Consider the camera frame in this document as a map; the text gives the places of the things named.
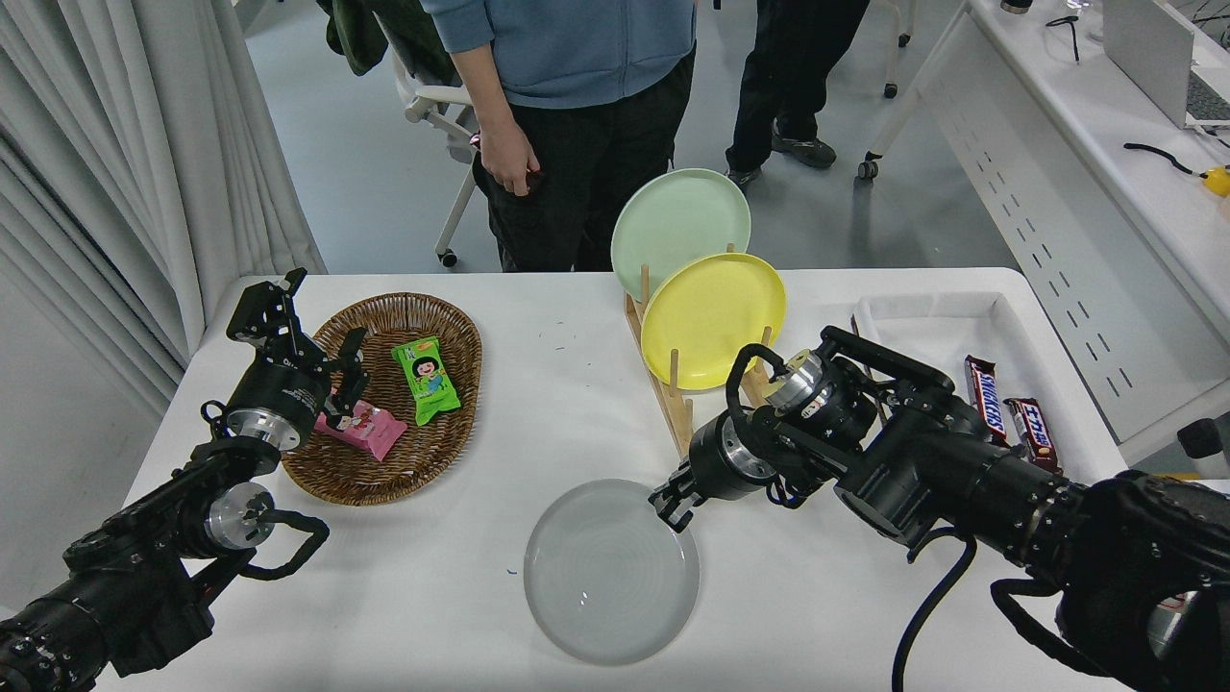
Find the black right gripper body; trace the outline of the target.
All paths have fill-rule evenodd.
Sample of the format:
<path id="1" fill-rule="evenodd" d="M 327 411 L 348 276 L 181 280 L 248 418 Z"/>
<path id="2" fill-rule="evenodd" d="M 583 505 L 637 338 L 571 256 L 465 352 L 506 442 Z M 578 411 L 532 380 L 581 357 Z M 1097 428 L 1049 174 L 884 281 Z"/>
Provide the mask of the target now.
<path id="1" fill-rule="evenodd" d="M 689 454 L 690 498 L 694 504 L 710 499 L 739 500 L 748 494 L 748 450 L 729 413 L 696 431 Z"/>

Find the person's hand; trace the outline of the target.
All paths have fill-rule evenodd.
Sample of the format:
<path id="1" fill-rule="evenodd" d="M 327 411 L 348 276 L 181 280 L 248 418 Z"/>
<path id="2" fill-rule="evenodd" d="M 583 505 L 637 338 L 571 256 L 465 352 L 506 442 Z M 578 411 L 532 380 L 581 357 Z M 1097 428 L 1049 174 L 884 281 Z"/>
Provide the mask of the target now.
<path id="1" fill-rule="evenodd" d="M 526 132 L 514 120 L 480 127 L 480 157 L 492 179 L 517 197 L 531 194 L 529 179 L 542 170 Z"/>

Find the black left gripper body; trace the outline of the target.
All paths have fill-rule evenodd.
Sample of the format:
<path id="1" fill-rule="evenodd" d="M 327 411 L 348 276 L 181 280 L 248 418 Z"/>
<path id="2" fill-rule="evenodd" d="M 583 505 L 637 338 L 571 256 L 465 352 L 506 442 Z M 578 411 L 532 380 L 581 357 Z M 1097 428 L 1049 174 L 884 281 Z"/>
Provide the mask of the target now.
<path id="1" fill-rule="evenodd" d="M 260 439 L 308 439 L 331 391 L 319 369 L 255 360 L 229 399 L 229 433 Z"/>

